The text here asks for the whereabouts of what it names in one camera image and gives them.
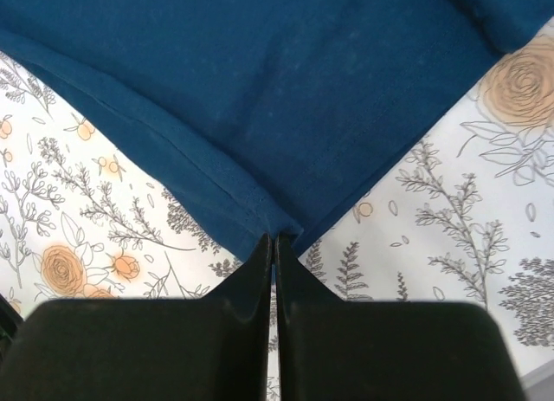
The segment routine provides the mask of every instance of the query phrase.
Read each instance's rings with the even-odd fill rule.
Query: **folded cloth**
[[[500,51],[526,45],[554,15],[554,0],[452,0],[481,26]]]
[[[241,259],[303,252],[502,55],[450,0],[0,0],[0,49]]]

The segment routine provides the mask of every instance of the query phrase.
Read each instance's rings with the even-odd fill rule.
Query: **blue cloth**
[[[0,0],[0,49],[245,259],[304,251],[552,14],[492,10],[495,48],[463,1]]]

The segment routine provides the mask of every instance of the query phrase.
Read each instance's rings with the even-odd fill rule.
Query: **black object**
[[[460,303],[344,302],[264,236],[194,301],[51,301],[17,333],[1,401],[262,400],[271,264],[283,401],[520,401],[488,314]]]

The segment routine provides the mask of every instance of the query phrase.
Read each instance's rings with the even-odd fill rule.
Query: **tablecloth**
[[[0,293],[23,317],[56,298],[198,298],[240,266],[160,183],[5,55],[0,95]],[[551,21],[300,260],[346,300],[481,305],[525,382],[554,360],[553,124]],[[272,400],[275,309],[273,299]]]

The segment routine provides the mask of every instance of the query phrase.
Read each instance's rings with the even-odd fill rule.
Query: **floral tablecloth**
[[[22,316],[56,298],[197,298],[240,265],[5,55],[0,92],[0,293]],[[300,260],[346,300],[480,304],[525,382],[554,360],[553,146],[554,21]],[[275,308],[269,399],[279,396]]]

